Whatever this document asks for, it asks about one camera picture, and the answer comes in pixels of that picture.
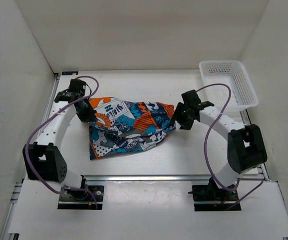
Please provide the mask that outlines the colourful patterned shorts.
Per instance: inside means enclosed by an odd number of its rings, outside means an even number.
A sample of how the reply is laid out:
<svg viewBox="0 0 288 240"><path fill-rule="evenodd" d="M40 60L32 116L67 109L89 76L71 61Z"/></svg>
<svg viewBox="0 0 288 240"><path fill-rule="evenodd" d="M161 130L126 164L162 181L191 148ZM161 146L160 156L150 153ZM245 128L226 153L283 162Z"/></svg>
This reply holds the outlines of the colourful patterned shorts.
<svg viewBox="0 0 288 240"><path fill-rule="evenodd" d="M115 97L91 98L89 102L97 118L89 123L90 160L147 151L176 128L171 122L172 104Z"/></svg>

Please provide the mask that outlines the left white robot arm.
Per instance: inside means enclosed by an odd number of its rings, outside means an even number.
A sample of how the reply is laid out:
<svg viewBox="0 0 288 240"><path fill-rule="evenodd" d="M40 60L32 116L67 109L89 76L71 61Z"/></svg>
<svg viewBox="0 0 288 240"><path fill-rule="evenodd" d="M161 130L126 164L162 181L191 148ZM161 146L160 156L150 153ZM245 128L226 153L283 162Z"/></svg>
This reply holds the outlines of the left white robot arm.
<svg viewBox="0 0 288 240"><path fill-rule="evenodd" d="M96 110L89 99L96 93L91 90L86 95L88 84L85 77L78 76L70 81L67 89L60 91L55 97L52 114L29 136L23 147L23 158L29 180L39 181L53 193L60 192L50 184L71 190L77 200L87 198L89 188L85 178L68 169L60 147L71 120L78 117L83 123L97 120Z"/></svg>

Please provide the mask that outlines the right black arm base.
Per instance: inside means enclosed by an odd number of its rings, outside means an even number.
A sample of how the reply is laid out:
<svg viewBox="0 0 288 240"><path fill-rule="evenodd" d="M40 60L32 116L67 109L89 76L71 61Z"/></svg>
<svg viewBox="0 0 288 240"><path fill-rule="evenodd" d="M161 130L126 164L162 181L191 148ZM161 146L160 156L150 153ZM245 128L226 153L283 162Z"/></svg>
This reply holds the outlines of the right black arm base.
<svg viewBox="0 0 288 240"><path fill-rule="evenodd" d="M193 196L195 212L237 212L242 210L240 203L236 203L239 200L237 191L219 188L212 179L207 185L192 185L192 190L188 194Z"/></svg>

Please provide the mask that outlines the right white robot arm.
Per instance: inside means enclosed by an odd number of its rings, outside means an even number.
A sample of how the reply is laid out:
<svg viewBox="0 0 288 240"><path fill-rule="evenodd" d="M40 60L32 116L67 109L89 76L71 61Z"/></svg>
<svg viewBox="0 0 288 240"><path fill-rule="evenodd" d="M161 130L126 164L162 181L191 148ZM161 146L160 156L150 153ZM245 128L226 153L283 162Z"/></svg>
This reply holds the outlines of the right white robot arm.
<svg viewBox="0 0 288 240"><path fill-rule="evenodd" d="M227 191L234 191L243 175L265 163L268 159L260 128L237 122L219 111L213 103L202 102L195 90L182 94L171 122L177 122L182 130L190 130L195 121L209 128L204 140L204 157L214 184L208 187L208 194L214 200L221 199ZM227 141L227 161L222 169L214 173L207 154L208 137L217 132Z"/></svg>

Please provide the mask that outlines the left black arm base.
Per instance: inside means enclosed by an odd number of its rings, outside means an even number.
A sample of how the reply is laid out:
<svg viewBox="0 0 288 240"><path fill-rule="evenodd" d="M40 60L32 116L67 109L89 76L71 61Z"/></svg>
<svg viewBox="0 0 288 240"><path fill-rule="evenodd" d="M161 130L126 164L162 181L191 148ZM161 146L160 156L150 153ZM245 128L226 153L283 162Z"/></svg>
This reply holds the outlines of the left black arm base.
<svg viewBox="0 0 288 240"><path fill-rule="evenodd" d="M84 186L88 187L88 191L63 188L59 195L57 208L59 210L102 210L105 186L87 181L84 181Z"/></svg>

